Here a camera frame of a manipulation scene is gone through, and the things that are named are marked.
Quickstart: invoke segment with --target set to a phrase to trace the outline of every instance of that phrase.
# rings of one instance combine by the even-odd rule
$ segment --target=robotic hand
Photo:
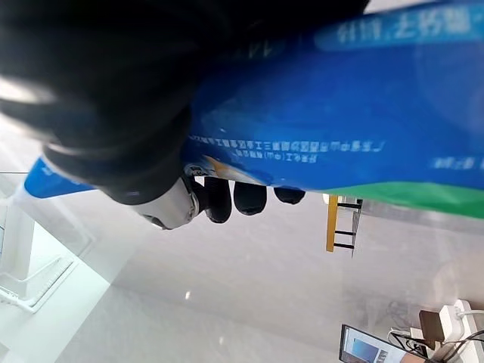
[[[226,180],[202,187],[179,151],[201,64],[224,47],[363,12],[368,0],[3,0],[0,112],[42,142],[57,171],[173,229],[202,210],[231,214]],[[304,193],[276,188],[286,203]],[[267,191],[236,183],[234,203],[260,213]]]

